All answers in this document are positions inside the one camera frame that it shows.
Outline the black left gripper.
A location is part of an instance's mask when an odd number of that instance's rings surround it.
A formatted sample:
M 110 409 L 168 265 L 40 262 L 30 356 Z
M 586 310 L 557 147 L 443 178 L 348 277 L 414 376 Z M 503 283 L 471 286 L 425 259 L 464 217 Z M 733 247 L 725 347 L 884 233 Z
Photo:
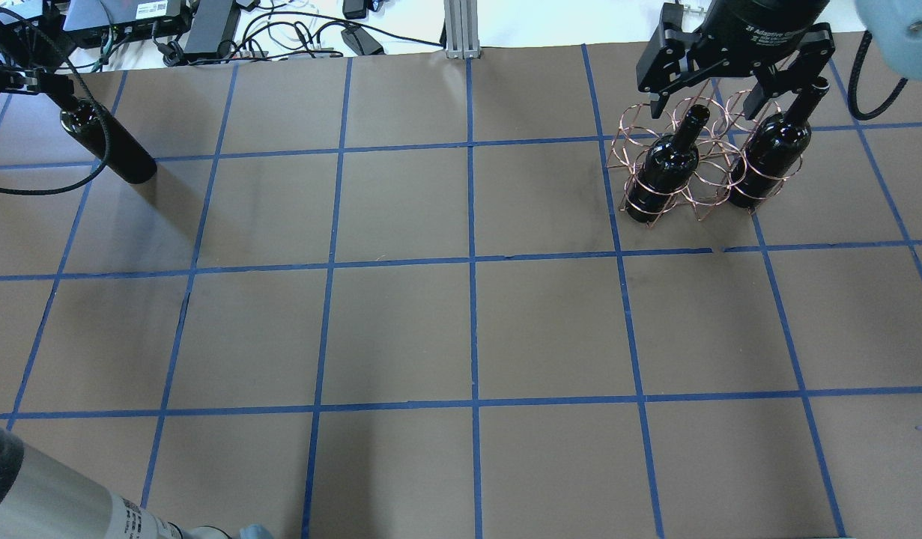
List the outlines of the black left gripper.
M 74 83 L 68 76 L 39 70 L 19 70 L 0 64 L 0 96 L 2 94 L 50 96 L 58 106 L 75 103 Z

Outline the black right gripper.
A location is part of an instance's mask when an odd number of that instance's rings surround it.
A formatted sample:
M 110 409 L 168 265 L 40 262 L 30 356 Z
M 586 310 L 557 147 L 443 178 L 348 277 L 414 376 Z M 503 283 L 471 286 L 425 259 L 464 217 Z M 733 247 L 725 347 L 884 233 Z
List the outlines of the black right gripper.
M 798 45 L 828 6 L 827 1 L 713 1 L 704 20 L 685 30 L 686 7 L 663 4 L 660 21 L 636 65 L 637 88 L 649 95 L 650 116 L 659 119 L 667 101 L 703 76 L 748 76 L 757 85 L 744 101 L 744 118 L 786 92 L 800 93 L 820 76 L 834 45 Z M 795 50 L 783 70 L 774 66 Z

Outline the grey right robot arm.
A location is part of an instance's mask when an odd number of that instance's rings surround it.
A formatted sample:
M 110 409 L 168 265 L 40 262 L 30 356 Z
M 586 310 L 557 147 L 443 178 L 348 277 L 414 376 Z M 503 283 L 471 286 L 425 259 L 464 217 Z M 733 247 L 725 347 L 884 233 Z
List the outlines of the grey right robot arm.
M 754 76 L 744 102 L 751 120 L 768 101 L 802 92 L 823 71 L 835 52 L 831 25 L 819 21 L 826 7 L 825 1 L 713 1 L 700 26 L 686 31 L 682 4 L 666 2 L 637 62 L 637 89 L 650 95 L 650 113 L 658 118 L 681 88 Z M 855 11 L 889 68 L 922 81 L 922 1 L 858 1 Z

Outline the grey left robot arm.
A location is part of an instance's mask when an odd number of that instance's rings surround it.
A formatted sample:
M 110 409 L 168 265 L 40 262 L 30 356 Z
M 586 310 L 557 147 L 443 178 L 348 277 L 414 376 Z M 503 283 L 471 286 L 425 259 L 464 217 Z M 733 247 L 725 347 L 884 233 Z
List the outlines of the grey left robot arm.
M 0 538 L 837 532 L 784 329 L 830 250 L 615 229 L 590 134 L 467 137 L 487 72 L 88 79 L 156 173 L 0 195 Z

